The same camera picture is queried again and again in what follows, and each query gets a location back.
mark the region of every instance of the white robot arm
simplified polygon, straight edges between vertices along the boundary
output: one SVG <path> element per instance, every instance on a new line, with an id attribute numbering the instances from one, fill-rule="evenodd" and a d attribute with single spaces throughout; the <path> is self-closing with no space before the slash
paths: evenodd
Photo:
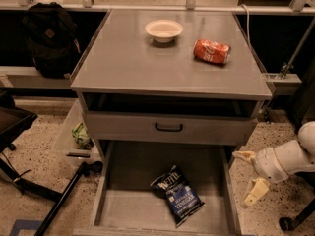
<path id="1" fill-rule="evenodd" d="M 237 151 L 240 158 L 254 167 L 259 175 L 244 203 L 254 205 L 264 196 L 270 183 L 279 183 L 297 172 L 315 172 L 315 122 L 304 124 L 297 135 L 298 140 L 289 141 L 278 147 L 267 147 L 259 152 Z"/>

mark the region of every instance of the white bowl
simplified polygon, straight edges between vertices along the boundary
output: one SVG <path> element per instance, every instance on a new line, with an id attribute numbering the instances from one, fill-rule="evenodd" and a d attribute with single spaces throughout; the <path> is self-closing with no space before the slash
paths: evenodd
<path id="1" fill-rule="evenodd" d="M 146 25 L 146 32 L 152 36 L 156 42 L 168 43 L 174 40 L 183 32 L 183 26 L 176 21 L 157 20 Z"/>

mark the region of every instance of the floor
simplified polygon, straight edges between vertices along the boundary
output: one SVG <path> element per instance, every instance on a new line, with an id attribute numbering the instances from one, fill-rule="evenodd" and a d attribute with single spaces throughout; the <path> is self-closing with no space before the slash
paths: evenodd
<path id="1" fill-rule="evenodd" d="M 63 192 L 76 171 L 76 167 L 65 161 L 55 149 L 56 138 L 73 103 L 72 99 L 16 99 L 17 106 L 37 113 L 38 118 L 30 129 L 15 140 L 15 151 L 4 151 L 19 173 L 31 170 L 24 178 L 58 192 Z M 270 114 L 271 122 L 266 123 L 262 118 L 241 150 L 258 151 L 295 138 L 294 127 L 284 111 L 272 111 Z M 281 216 L 295 217 L 314 198 L 314 190 L 303 179 L 291 176 L 284 182 L 274 184 L 257 204 L 244 208 L 242 199 L 248 181 L 257 176 L 249 165 L 238 159 L 233 162 L 230 175 L 243 235 L 315 235 L 315 213 L 291 233 L 282 232 L 278 225 Z M 45 235 L 72 235 L 74 228 L 87 228 L 90 225 L 97 180 L 98 176 L 93 174 L 79 180 Z M 13 234 L 19 231 L 19 226 L 14 227 L 15 222 L 27 220 L 24 225 L 31 225 L 31 220 L 39 224 L 54 205 L 54 202 L 35 195 L 21 195 L 5 181 L 0 181 L 0 199 L 1 236 L 34 235 L 35 230 L 30 229 L 21 229 L 19 234 Z"/>

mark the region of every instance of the drawer handle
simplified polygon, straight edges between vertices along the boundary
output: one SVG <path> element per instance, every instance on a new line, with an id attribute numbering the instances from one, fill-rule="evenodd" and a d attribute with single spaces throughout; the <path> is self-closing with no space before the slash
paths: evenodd
<path id="1" fill-rule="evenodd" d="M 163 131 L 163 132 L 181 132 L 183 130 L 183 125 L 179 124 L 179 127 L 175 128 L 161 128 L 158 126 L 158 122 L 156 122 L 156 130 Z"/>

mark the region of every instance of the soda can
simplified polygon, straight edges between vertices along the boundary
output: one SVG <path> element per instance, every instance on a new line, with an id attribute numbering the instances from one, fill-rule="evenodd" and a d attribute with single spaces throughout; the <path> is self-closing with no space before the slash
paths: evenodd
<path id="1" fill-rule="evenodd" d="M 229 59 L 230 46 L 205 39 L 195 42 L 194 55 L 197 58 L 217 64 L 226 64 Z"/>

